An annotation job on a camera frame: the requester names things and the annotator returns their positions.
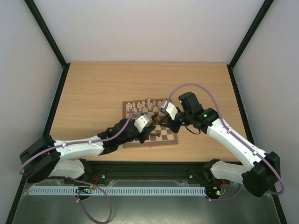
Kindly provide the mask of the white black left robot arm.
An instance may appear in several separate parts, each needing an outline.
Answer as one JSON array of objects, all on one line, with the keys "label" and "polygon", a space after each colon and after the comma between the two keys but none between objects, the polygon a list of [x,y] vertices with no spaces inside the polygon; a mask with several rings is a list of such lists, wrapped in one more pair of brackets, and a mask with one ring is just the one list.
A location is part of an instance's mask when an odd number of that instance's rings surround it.
[{"label": "white black left robot arm", "polygon": [[29,183],[54,177],[80,179],[90,172],[83,157],[112,153],[118,146],[133,140],[144,143],[154,129],[152,119],[142,115],[137,119],[122,119],[106,131],[86,139],[54,140],[45,135],[20,154],[20,174]]}]

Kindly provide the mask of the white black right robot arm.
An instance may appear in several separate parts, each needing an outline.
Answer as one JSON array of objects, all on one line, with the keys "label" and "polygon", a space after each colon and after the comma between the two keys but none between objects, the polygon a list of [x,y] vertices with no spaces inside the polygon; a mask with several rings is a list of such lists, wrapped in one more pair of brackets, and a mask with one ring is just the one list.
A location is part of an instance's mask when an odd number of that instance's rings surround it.
[{"label": "white black right robot arm", "polygon": [[236,165],[212,159],[203,167],[207,182],[213,183],[218,179],[236,182],[256,197],[270,190],[280,177],[280,157],[275,152],[267,153],[251,144],[221,119],[216,110],[203,109],[194,93],[184,93],[178,99],[182,111],[168,100],[161,103],[165,117],[159,124],[174,133],[178,133],[182,126],[192,125],[217,140],[240,161]]}]

